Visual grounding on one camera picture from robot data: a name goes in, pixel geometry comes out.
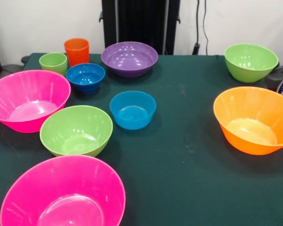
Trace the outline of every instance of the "green cup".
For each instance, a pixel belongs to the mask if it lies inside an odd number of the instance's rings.
[[[47,53],[40,57],[39,63],[43,70],[66,75],[67,56],[63,53]]]

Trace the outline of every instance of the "bowl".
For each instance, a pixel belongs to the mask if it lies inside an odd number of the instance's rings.
[[[125,210],[119,175],[103,161],[68,155],[43,161],[7,192],[1,226],[118,226]]]
[[[146,127],[155,110],[155,99],[140,91],[119,93],[110,102],[110,111],[117,125],[129,130]]]
[[[101,58],[113,73],[124,78],[138,78],[152,68],[158,60],[158,54],[146,44],[125,41],[108,46]]]
[[[42,125],[42,144],[54,155],[98,155],[109,141],[113,123],[103,110],[77,105],[50,116]]]
[[[55,72],[8,75],[0,79],[0,122],[18,132],[39,132],[43,122],[64,107],[69,95],[69,82]]]
[[[228,142],[238,150],[264,155],[283,147],[283,96],[258,87],[221,93],[214,114]]]
[[[279,63],[275,53],[262,46],[236,44],[225,51],[225,62],[232,76],[242,82],[257,82]]]
[[[80,92],[90,94],[100,87],[105,70],[96,64],[79,64],[71,67],[67,73],[68,81]]]

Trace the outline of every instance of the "orange cup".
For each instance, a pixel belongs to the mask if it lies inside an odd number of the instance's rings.
[[[89,62],[89,42],[86,39],[69,39],[64,47],[71,67]]]
[[[214,114],[227,141],[238,150],[264,155],[283,147],[283,96],[258,87],[221,93]]]

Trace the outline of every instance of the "black cable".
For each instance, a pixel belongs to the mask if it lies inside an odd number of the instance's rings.
[[[197,9],[196,9],[196,31],[197,31],[197,41],[196,44],[199,42],[199,31],[198,31],[198,10],[199,10],[199,0],[197,1]]]
[[[203,22],[202,22],[202,26],[203,26],[203,32],[204,32],[204,36],[207,39],[207,45],[206,45],[206,54],[208,55],[208,37],[206,34],[206,29],[204,28],[204,21],[206,19],[206,15],[207,15],[207,0],[204,0],[204,15],[203,15]]]

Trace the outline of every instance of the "table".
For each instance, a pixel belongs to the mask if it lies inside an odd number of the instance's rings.
[[[40,68],[40,56],[32,54],[25,70]],[[102,65],[100,55],[91,61]],[[66,106],[92,105],[110,116],[109,102],[119,92],[140,90],[156,99],[149,126],[127,131],[114,124],[98,156],[125,185],[122,226],[283,225],[283,149],[244,154],[227,143],[213,115],[215,97],[241,85],[223,56],[159,56],[139,79],[108,71],[96,93],[72,91]],[[0,123],[0,207],[21,174],[51,157],[39,133],[17,133]]]

